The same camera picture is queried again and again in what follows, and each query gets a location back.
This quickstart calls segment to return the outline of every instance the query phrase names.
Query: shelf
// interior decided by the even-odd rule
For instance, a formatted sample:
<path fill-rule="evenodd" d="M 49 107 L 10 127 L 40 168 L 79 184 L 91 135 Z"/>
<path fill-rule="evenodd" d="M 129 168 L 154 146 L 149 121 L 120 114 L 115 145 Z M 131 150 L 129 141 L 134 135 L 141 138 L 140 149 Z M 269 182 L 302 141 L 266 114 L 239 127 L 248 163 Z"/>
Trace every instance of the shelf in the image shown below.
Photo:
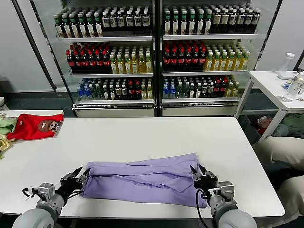
<path fill-rule="evenodd" d="M 152 77 L 153 73 L 145 74 L 87 74 L 87 75 L 69 75 L 73 78 L 103 78 L 103 77 Z"/>
<path fill-rule="evenodd" d="M 226 71 L 190 71 L 190 72 L 163 72 L 163 76 L 200 76 L 200 75 L 237 75 L 246 73 L 246 70 Z"/>
<path fill-rule="evenodd" d="M 164 35 L 163 40 L 179 39 L 255 39 L 258 34 Z"/>
<path fill-rule="evenodd" d="M 151 41 L 152 36 L 128 36 L 128 37 L 93 37 L 93 38 L 64 38 L 57 39 L 64 43 L 86 43 L 86 42 L 117 42 L 117 41 Z"/>

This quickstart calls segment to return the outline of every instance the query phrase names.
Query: purple cloth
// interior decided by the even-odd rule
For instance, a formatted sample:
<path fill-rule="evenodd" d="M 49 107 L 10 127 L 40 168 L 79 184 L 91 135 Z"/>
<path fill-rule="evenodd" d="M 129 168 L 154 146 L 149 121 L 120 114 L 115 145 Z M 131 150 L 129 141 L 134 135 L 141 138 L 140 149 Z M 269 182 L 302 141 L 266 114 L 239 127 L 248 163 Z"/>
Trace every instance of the purple cloth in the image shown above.
<path fill-rule="evenodd" d="M 190 165 L 198 166 L 195 153 L 130 163 L 89 162 L 91 168 L 84 198 L 172 203 L 196 206 Z M 199 199 L 199 206 L 207 203 Z"/>

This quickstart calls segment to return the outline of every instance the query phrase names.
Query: yellow bottle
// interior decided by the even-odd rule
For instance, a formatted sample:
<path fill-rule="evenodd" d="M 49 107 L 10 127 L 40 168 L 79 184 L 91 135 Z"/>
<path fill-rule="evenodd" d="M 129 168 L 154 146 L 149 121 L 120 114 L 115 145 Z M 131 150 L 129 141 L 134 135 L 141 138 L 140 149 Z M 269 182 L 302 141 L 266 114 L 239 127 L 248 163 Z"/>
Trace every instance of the yellow bottle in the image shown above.
<path fill-rule="evenodd" d="M 139 53 L 139 72 L 147 73 L 147 66 L 146 66 L 146 62 L 144 61 L 142 52 Z"/>
<path fill-rule="evenodd" d="M 152 73 L 152 64 L 150 59 L 150 53 L 146 53 L 146 66 L 147 66 L 147 73 Z"/>
<path fill-rule="evenodd" d="M 131 74 L 131 62 L 129 58 L 129 54 L 124 55 L 124 65 L 125 65 L 125 71 L 127 74 Z"/>
<path fill-rule="evenodd" d="M 208 53 L 208 59 L 206 59 L 206 62 L 205 62 L 205 66 L 204 66 L 205 71 L 210 71 L 211 70 L 212 56 L 213 56 L 213 53 L 212 53 L 212 51 L 210 51 Z"/>
<path fill-rule="evenodd" d="M 110 55 L 110 62 L 111 62 L 112 73 L 117 74 L 118 66 L 114 55 Z"/>
<path fill-rule="evenodd" d="M 234 60 L 234 52 L 231 51 L 229 58 L 227 58 L 226 65 L 225 65 L 225 70 L 231 70 L 232 69 L 232 64 Z"/>
<path fill-rule="evenodd" d="M 124 73 L 124 62 L 122 60 L 121 54 L 117 55 L 117 65 L 118 65 L 118 73 L 123 74 Z"/>
<path fill-rule="evenodd" d="M 215 57 L 212 60 L 212 65 L 211 65 L 211 71 L 218 71 L 219 70 L 219 58 L 220 58 L 220 52 L 217 51 L 215 53 Z"/>
<path fill-rule="evenodd" d="M 224 71 L 225 70 L 225 66 L 226 66 L 226 62 L 227 62 L 227 52 L 224 51 L 221 58 L 219 59 L 219 65 L 218 65 L 218 70 L 219 71 Z"/>
<path fill-rule="evenodd" d="M 233 64 L 232 64 L 232 68 L 231 69 L 232 70 L 238 70 L 239 69 L 239 65 L 241 63 L 241 60 L 242 60 L 242 52 L 239 51 L 237 53 L 237 57 L 234 58 L 234 60 L 233 60 Z"/>
<path fill-rule="evenodd" d="M 139 73 L 138 61 L 135 53 L 132 53 L 132 69 L 134 74 Z"/>
<path fill-rule="evenodd" d="M 250 51 L 247 51 L 245 53 L 244 58 L 241 60 L 241 63 L 239 65 L 239 70 L 247 70 L 249 55 L 250 55 Z"/>

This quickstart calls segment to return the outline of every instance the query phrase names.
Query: white container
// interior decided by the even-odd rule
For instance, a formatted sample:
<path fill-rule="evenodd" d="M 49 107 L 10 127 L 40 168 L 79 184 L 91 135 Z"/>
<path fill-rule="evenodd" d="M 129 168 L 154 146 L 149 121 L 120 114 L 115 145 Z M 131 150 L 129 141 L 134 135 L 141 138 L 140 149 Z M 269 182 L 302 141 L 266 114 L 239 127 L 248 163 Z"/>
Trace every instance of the white container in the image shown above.
<path fill-rule="evenodd" d="M 281 67 L 279 68 L 279 70 L 277 71 L 278 77 L 280 79 L 292 79 L 292 78 L 294 78 L 292 72 L 287 72 L 289 64 L 290 64 L 291 60 L 293 60 L 294 58 L 295 58 L 295 55 L 293 53 L 286 53 L 285 60 L 281 64 Z"/>

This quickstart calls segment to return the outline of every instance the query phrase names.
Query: water bottle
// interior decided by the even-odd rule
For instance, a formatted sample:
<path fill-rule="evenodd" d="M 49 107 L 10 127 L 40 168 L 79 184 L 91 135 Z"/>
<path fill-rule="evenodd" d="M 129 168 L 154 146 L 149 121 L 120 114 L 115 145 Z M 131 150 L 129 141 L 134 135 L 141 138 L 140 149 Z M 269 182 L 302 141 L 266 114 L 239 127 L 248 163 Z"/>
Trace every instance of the water bottle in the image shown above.
<path fill-rule="evenodd" d="M 286 73 L 291 60 L 293 60 L 294 58 L 295 58 L 295 55 L 293 53 L 286 53 L 285 60 L 281 64 L 281 67 L 279 68 L 279 70 L 277 71 L 278 77 L 280 79 L 291 79 L 294 77 L 292 72 L 290 72 L 290 74 Z"/>
<path fill-rule="evenodd" d="M 289 88 L 287 89 L 285 95 L 283 96 L 282 100 L 286 102 L 292 102 L 299 91 L 302 88 L 302 85 L 304 84 L 304 76 L 301 74 L 298 74 L 295 78 L 294 81 L 291 83 Z"/>

